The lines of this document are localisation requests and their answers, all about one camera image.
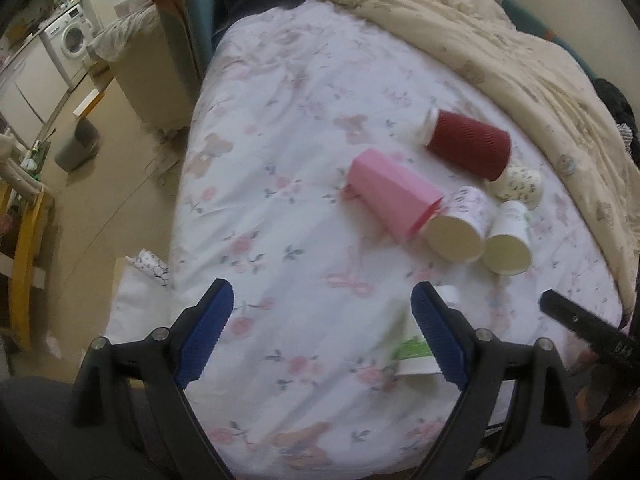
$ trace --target trash can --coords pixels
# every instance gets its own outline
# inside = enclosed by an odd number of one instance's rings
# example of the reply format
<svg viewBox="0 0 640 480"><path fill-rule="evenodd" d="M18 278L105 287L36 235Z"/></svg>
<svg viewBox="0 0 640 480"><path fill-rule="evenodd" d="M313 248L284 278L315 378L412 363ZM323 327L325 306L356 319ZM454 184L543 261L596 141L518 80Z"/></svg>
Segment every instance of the trash can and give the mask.
<svg viewBox="0 0 640 480"><path fill-rule="evenodd" d="M98 151L100 134L86 118L76 123L74 134L58 150L54 160L65 171L73 171Z"/></svg>

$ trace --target mattress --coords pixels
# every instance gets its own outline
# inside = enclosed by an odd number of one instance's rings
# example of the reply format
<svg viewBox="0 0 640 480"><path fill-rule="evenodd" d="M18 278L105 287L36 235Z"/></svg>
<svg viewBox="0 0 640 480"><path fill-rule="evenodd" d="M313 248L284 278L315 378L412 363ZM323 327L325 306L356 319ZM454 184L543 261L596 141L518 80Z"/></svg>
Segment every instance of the mattress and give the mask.
<svg viewBox="0 0 640 480"><path fill-rule="evenodd" d="M371 147L445 194L482 187L416 142L431 107L508 131L513 162L543 172L527 272L447 263L419 234L399 245L345 188ZM622 318L584 221L510 118L430 56L316 0L245 18L220 43L194 111L170 272L170 319L216 278L234 288L232 317L186 395L247 479L356 479L423 459L459 392L441 375L395 374L418 282L457 286L470 323L503 340L551 338L566 364L584 345L540 313L544 290Z"/></svg>

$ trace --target beige floor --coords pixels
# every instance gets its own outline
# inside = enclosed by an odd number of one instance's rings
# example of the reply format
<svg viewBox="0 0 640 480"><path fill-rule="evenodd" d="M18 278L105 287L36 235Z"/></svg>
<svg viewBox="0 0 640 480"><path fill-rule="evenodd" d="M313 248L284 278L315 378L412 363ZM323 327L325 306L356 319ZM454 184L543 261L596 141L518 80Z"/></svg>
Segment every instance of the beige floor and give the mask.
<svg viewBox="0 0 640 480"><path fill-rule="evenodd" d="M168 256L179 167L158 177L161 139L140 123L115 80L88 116L100 132L97 156L71 174L54 162L72 133L72 111L92 88L85 78L49 129L56 132L42 181L56 202L40 257L49 275L46 296L32 302L34 349L13 357L17 374L73 380L82 350L106 326L116 258L142 248ZM48 351L47 333L62 358Z"/></svg>

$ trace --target white paper cup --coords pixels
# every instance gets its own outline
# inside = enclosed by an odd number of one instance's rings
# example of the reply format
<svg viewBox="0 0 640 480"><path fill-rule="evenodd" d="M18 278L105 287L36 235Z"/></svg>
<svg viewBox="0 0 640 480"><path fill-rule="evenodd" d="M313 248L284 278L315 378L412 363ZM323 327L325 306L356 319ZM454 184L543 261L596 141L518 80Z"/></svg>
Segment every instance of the white paper cup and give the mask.
<svg viewBox="0 0 640 480"><path fill-rule="evenodd" d="M545 189L542 173L521 166L507 166L497 180L486 186L498 198L518 200L530 210L538 207Z"/></svg>
<svg viewBox="0 0 640 480"><path fill-rule="evenodd" d="M441 204L425 227L427 242L450 262L476 261L491 223L488 196L477 187L463 186Z"/></svg>
<svg viewBox="0 0 640 480"><path fill-rule="evenodd" d="M460 304L458 289L453 285L435 286L436 292L447 306L455 308ZM398 360L396 375L439 374L440 367L418 326L411 308L406 311L402 342L394 358Z"/></svg>
<svg viewBox="0 0 640 480"><path fill-rule="evenodd" d="M532 262L527 207L517 200L500 204L484 244L484 264L496 274L514 276Z"/></svg>

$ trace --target cabinet door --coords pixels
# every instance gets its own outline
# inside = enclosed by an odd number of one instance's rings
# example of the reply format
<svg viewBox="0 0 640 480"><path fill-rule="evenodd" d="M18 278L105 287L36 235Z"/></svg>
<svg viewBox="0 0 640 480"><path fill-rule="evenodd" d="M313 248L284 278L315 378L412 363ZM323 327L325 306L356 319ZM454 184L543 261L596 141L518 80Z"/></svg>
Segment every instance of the cabinet door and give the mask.
<svg viewBox="0 0 640 480"><path fill-rule="evenodd" d="M12 81L0 89L0 112L15 134L26 145L33 146L42 129L42 121L33 113Z"/></svg>
<svg viewBox="0 0 640 480"><path fill-rule="evenodd" d="M35 38L20 53L24 65L15 78L20 92L31 107L47 122L69 86L49 57L40 38Z"/></svg>

